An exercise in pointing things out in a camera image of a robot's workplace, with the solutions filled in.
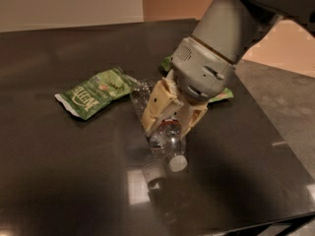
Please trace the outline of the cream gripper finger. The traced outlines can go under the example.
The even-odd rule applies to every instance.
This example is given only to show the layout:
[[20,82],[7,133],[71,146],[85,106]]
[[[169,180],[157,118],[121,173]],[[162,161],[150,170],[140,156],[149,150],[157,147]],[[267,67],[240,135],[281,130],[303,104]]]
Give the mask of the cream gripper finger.
[[141,119],[145,134],[150,137],[162,122],[175,120],[183,105],[176,83],[166,78],[159,80]]
[[186,136],[208,111],[208,103],[193,103],[184,100],[184,104],[176,112],[175,118],[181,125],[181,136]]

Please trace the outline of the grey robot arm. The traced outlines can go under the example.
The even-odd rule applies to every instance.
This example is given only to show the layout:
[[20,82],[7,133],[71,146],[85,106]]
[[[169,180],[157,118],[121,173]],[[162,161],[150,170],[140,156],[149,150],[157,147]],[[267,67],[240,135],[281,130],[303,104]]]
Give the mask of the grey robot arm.
[[187,134],[208,102],[225,89],[235,65],[284,18],[315,32],[315,0],[213,0],[193,33],[170,56],[170,71],[155,85],[142,117],[147,135],[175,118]]

